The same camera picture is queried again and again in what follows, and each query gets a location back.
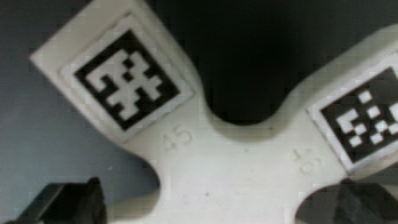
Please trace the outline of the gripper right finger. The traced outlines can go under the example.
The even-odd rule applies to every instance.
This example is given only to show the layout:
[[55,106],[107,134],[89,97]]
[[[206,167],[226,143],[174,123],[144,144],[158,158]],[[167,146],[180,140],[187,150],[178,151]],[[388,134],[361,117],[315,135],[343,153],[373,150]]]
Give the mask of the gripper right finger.
[[334,224],[398,224],[398,198],[377,183],[340,185]]

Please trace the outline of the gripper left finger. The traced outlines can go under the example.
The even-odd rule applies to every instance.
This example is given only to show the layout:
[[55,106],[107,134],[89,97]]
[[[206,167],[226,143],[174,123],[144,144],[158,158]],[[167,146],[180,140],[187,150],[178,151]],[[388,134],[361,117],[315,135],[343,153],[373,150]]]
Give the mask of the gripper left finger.
[[48,184],[15,224],[107,224],[100,178],[86,183]]

